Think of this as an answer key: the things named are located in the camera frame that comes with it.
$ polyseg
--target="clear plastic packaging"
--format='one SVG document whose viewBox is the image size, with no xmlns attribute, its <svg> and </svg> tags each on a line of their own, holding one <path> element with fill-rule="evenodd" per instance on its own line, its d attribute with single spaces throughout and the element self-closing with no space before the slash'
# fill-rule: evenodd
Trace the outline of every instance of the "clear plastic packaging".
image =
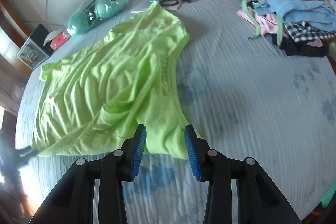
<svg viewBox="0 0 336 224">
<path fill-rule="evenodd" d="M 123 10 L 128 0 L 85 0 L 68 18 L 70 36 L 82 34 Z"/>
</svg>

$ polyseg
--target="black and white checkered cloth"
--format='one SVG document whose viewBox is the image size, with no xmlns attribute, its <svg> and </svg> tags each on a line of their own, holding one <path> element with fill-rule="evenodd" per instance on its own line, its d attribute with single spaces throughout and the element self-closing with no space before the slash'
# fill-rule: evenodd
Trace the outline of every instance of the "black and white checkered cloth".
<svg viewBox="0 0 336 224">
<path fill-rule="evenodd" d="M 336 31 L 325 32 L 321 31 L 308 22 L 285 23 L 289 35 L 295 42 L 299 41 L 313 41 L 316 39 L 325 39 L 336 36 Z"/>
</svg>

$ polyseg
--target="lime green garment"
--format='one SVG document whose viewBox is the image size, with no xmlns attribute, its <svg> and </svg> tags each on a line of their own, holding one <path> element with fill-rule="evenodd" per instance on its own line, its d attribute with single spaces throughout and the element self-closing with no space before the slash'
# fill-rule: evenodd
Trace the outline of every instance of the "lime green garment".
<svg viewBox="0 0 336 224">
<path fill-rule="evenodd" d="M 93 46 L 44 65 L 33 149 L 107 153 L 144 124 L 145 152 L 188 158 L 175 69 L 189 39 L 184 24 L 154 2 Z"/>
</svg>

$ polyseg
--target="pink cloth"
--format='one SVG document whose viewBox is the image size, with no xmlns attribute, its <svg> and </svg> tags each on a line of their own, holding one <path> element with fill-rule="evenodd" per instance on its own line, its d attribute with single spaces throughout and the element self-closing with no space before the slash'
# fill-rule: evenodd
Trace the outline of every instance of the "pink cloth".
<svg viewBox="0 0 336 224">
<path fill-rule="evenodd" d="M 323 43 L 321 39 L 316 39 L 314 41 L 308 42 L 307 45 L 320 48 L 323 46 Z"/>
<path fill-rule="evenodd" d="M 261 28 L 260 33 L 262 36 L 264 36 L 267 33 L 278 33 L 278 22 L 277 22 L 277 17 L 275 16 L 275 14 L 266 14 L 264 16 L 258 16 L 253 9 L 251 9 L 250 7 L 247 7 L 247 8 L 250 11 L 251 15 L 259 23 L 260 28 Z M 242 10 L 238 11 L 237 15 L 244 18 L 252 26 L 254 26 L 254 24 L 251 22 L 251 20 L 249 19 L 247 14 L 245 14 L 244 11 Z"/>
</svg>

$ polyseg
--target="silver screw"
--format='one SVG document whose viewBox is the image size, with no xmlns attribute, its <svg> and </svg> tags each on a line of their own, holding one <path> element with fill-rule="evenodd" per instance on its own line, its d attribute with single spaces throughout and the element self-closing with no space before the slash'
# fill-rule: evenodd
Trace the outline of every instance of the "silver screw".
<svg viewBox="0 0 336 224">
<path fill-rule="evenodd" d="M 113 155 L 115 155 L 116 157 L 119 157 L 119 156 L 121 156 L 122 154 L 123 154 L 124 152 L 122 151 L 122 150 L 116 150 L 116 151 L 114 151 L 113 152 Z"/>
<path fill-rule="evenodd" d="M 252 159 L 252 158 L 247 158 L 246 159 L 246 163 L 249 164 L 249 165 L 254 165 L 255 164 L 255 160 Z"/>
<path fill-rule="evenodd" d="M 83 165 L 84 163 L 85 163 L 85 159 L 83 159 L 83 158 L 80 158 L 80 159 L 76 160 L 77 165 Z"/>
<path fill-rule="evenodd" d="M 213 150 L 213 149 L 210 149 L 210 150 L 208 150 L 208 155 L 212 156 L 212 157 L 217 156 L 217 151 Z"/>
</svg>

